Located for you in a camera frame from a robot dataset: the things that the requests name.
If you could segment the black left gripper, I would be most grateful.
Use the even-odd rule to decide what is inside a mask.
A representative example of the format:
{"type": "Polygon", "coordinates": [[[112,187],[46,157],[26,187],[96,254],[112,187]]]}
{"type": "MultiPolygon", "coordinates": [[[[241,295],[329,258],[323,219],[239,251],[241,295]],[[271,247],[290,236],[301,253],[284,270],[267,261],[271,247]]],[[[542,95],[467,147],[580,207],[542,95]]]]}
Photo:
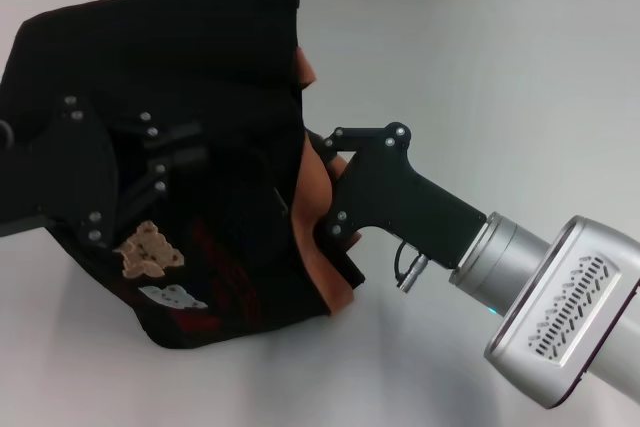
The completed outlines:
{"type": "MultiPolygon", "coordinates": [[[[203,132],[197,122],[169,124],[148,111],[109,114],[106,126],[137,138],[145,148],[203,132]]],[[[52,109],[39,135],[1,149],[1,235],[66,227],[83,245],[107,247],[116,220],[131,221],[168,194],[172,172],[206,166],[204,147],[152,158],[118,199],[118,167],[108,131],[86,98],[68,96],[52,109]]]]}

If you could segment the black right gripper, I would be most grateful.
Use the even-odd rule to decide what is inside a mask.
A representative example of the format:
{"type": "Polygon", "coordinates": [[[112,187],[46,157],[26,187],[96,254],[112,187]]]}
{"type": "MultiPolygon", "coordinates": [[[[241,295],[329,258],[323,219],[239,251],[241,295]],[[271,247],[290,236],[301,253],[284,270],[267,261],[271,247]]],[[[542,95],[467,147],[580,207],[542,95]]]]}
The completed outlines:
{"type": "Polygon", "coordinates": [[[327,233],[348,240],[377,227],[446,269],[456,268],[487,217],[421,176],[408,159],[409,127],[337,127],[320,141],[320,157],[338,178],[324,218],[327,233]],[[349,162],[340,154],[351,153],[349,162]]]}

